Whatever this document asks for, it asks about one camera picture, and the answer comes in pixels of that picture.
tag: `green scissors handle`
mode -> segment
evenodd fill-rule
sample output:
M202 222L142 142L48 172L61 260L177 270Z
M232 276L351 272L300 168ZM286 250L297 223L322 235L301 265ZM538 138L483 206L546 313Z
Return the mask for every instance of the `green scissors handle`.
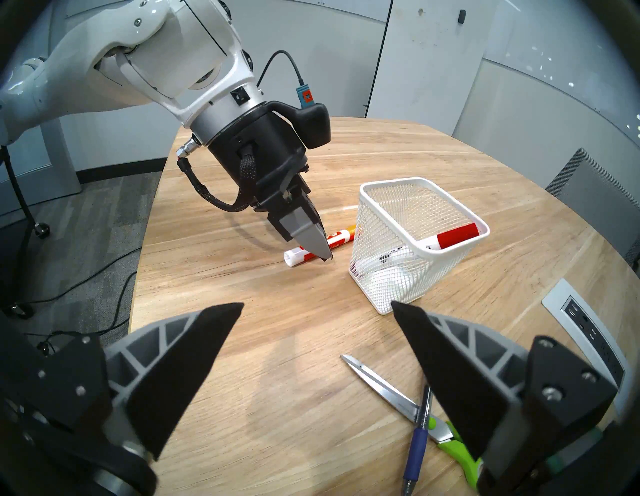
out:
M480 471L482 470L483 464L482 459L478 458L477 461L474 461L467 450L467 447L463 444L460 434L458 434L456 428L451 424L451 422L447 422L447 425L453 433L453 440L438 444L438 448L443 450L460 464L465 473L468 484L477 491L478 477L480 477Z

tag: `pen grip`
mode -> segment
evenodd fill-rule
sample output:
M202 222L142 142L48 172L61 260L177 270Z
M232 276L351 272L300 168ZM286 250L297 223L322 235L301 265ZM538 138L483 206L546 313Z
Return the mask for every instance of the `pen grip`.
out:
M417 428L413 431L411 447L409 448L409 459L404 470L404 479L407 481L417 481L422 468L424 452L427 449L427 439L429 432L425 429Z

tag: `black cable on floor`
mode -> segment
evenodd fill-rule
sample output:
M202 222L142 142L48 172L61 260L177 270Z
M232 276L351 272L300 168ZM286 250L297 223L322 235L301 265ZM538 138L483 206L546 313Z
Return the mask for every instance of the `black cable on floor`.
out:
M25 336L39 336L39 337L45 337L46 339L44 340L44 342L48 342L51 349L53 349L53 352L55 353L56 350L53 348L53 345L51 344L51 338L55 337L55 336L73 336L73 337L78 337L78 336L103 336L105 334L107 334L107 332L111 332L114 331L120 327L122 327L124 324L126 324L127 322L129 322L129 317L124 319L120 324L116 325L116 320L118 319L118 314L120 313L120 305L122 304L122 298L124 297L124 293L127 290L127 286L129 285L129 281L131 281L131 278L136 275L138 273L138 271L132 272L131 274L129 274L129 277L127 277L127 280L124 283L124 286L122 287L122 291L120 291L120 297L118 298L118 305L116 306L116 312L115 315L113 316L113 320L111 322L111 325L106 328L103 329L101 331L94 331L94 332L88 332L86 334L83 334L81 332L77 332L77 331L53 331L51 334L35 334L35 333L25 333Z
M122 287L122 291L120 291L120 297L118 298L118 304L116 305L116 314L113 316L113 320L111 321L111 325L109 326L111 329L115 329L115 327L113 327L113 326L116 325L116 321L118 320L118 314L120 313L120 305L122 304L122 297L124 296L124 292L127 290L127 286L129 285L129 281L137 273L138 273L138 271L135 271L135 272L132 272L131 274L129 274L129 277L127 277L127 280L125 281L124 286Z
M264 66L264 70L262 71L262 75L260 76L260 79L258 79L258 84L256 84L256 86L258 86L258 87L260 86L260 83L262 82L262 78L264 77L264 75L267 72L267 69L269 68L269 64L271 64L271 61L279 53L284 53L287 57L289 57L289 60L291 60L291 65L293 66L293 69L296 71L296 75L298 76L298 82L300 83L300 86L304 86L305 82L302 80L302 76L300 75L300 71L298 70L298 66L296 65L296 62L293 60L293 57L289 54L289 52L287 52L285 50L278 50L276 53L274 53L271 56L271 58L267 62L267 65Z
M128 257L130 254L137 252L138 250L142 250L142 246L140 246L139 248L136 248L135 250L131 250L129 253L125 253L124 255L122 255L121 257L118 257L117 259L115 259L113 262L109 263L108 265L105 265L102 269L98 270L98 272L96 272L95 274L89 276L87 279L80 281L78 284L73 285L72 287L70 287L69 289L67 289L65 292L54 296L53 298L49 298L47 300L36 300L36 301L23 301L22 303L25 303L27 305L35 305L37 303L49 303L51 301L56 301L59 300L60 298L62 298L64 295L66 295L67 293L73 291L75 288L82 286L85 282L89 282L91 279L93 279L94 277L96 277L97 275L103 273L105 270L107 270L109 267L111 267L115 262L118 262L120 260L122 260L125 257Z

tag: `caster wheel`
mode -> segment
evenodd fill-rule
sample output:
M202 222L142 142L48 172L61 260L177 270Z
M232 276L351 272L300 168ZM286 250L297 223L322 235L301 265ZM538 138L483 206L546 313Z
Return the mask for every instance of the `caster wheel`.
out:
M51 228L48 224L45 223L37 223L33 227L33 230L36 232L36 236L38 236L40 239L45 239L46 237L49 237L49 234L51 234Z
M22 320L31 319L34 314L33 307L29 303L14 303L10 307L10 312Z

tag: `marker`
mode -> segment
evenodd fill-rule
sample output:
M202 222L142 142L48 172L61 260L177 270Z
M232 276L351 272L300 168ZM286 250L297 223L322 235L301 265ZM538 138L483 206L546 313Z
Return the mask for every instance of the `marker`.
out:
M472 222L471 224L456 227L441 234L421 239L417 243L418 246L425 250L439 251L477 236L480 236L478 227ZM402 262L408 262L416 258L416 255L408 246L402 245L383 255L368 257L356 262L353 270L355 271L355 275L362 275L363 273L371 273L386 267L396 266Z
M342 244L353 241L356 234L356 227L351 226L348 229L343 229L330 236L326 237L329 248L334 249ZM289 267L295 267L308 260L314 259L316 256L313 253L306 251L302 246L294 248L284 252L284 261Z

